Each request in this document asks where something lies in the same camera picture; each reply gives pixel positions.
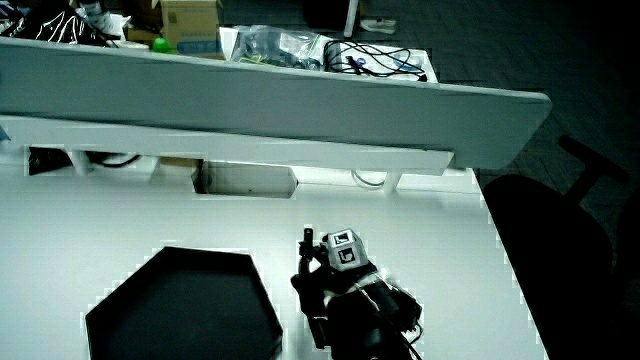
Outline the person's right hand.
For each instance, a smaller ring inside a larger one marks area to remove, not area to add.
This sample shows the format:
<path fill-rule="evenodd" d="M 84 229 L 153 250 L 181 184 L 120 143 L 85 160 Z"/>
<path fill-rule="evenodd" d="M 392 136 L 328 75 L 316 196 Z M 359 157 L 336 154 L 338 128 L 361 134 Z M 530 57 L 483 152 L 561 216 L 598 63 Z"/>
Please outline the person's right hand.
<path fill-rule="evenodd" d="M 385 279 L 369 259 L 362 239 L 352 229 L 339 230 L 314 243 L 314 230 L 305 227 L 299 242 L 298 272 L 291 278 L 303 314 L 310 322 L 328 318 L 327 296 L 342 296 L 380 285 L 397 287 Z"/>

